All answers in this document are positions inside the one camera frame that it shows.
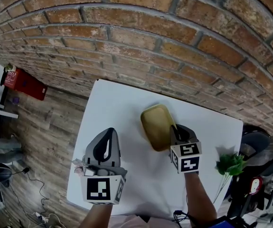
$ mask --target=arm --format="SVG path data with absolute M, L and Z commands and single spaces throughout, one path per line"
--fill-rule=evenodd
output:
M 113 205 L 93 205 L 79 228 L 107 228 Z
M 217 219 L 217 212 L 202 185 L 198 174 L 185 173 L 188 213 L 199 225 Z

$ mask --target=plug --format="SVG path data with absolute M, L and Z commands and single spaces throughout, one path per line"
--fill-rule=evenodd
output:
M 29 168 L 29 167 L 24 168 L 24 169 L 22 170 L 22 172 L 23 172 L 24 174 L 27 174 L 29 171 L 30 171 L 30 168 Z
M 181 210 L 176 210 L 176 211 L 174 211 L 174 214 L 175 215 L 181 215 L 183 212 L 181 211 Z
M 37 218 L 38 218 L 41 222 L 43 222 L 44 224 L 46 224 L 46 223 L 49 222 L 48 217 L 43 217 L 43 216 L 42 216 L 40 213 L 38 213 L 38 212 L 36 212 L 35 214 L 36 214 Z

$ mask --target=power strip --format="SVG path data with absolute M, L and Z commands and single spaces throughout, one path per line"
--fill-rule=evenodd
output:
M 36 214 L 36 216 L 37 216 L 37 218 L 40 220 L 40 221 L 42 221 L 43 223 L 48 223 L 49 222 L 49 219 L 48 218 L 46 218 L 46 217 L 43 217 L 41 214 L 39 214 L 38 212 L 36 212 L 35 213 Z

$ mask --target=tabletop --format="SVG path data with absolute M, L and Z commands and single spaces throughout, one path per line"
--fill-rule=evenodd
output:
M 171 219 L 173 211 L 187 212 L 185 179 L 170 162 L 169 152 L 156 152 L 142 128 L 141 113 L 156 104 L 169 109 L 175 123 L 192 129 L 202 144 L 199 177 L 214 201 L 223 181 L 216 170 L 220 153 L 236 153 L 240 149 L 243 122 L 233 117 L 171 97 L 122 85 L 96 80 L 80 125 L 73 159 L 81 159 L 91 140 L 103 130 L 113 127 L 118 134 L 121 166 L 128 173 L 119 205 L 112 215 L 143 214 Z M 229 183 L 214 202 L 219 209 Z M 67 200 L 90 209 L 84 202 L 81 181 L 71 165 Z

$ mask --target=wooden floor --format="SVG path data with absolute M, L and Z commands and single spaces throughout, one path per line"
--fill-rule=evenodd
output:
M 14 97 L 19 97 L 19 104 L 12 103 Z M 45 214 L 57 214 L 66 228 L 78 227 L 87 213 L 66 200 L 71 159 L 86 103 L 84 98 L 51 88 L 44 101 L 9 91 L 5 110 L 19 114 L 19 118 L 3 118 L 0 130 L 1 137 L 10 137 L 11 133 L 18 136 L 25 158 L 23 163 L 15 164 L 14 171 L 30 167 L 30 178 L 45 183 L 42 194 L 49 198 L 43 201 L 47 210 Z M 19 173 L 12 176 L 10 184 L 26 212 L 43 211 L 40 182 L 30 181 L 26 174 Z M 2 193 L 6 209 L 0 211 L 0 227 L 12 225 L 18 228 L 19 220 L 26 228 L 39 224 L 35 215 L 30 215 L 34 223 L 28 226 L 29 220 L 11 188 L 2 187 Z M 227 210 L 228 204 L 225 203 L 219 215 L 225 215 Z M 55 224 L 58 224 L 58 220 L 51 216 L 49 225 Z

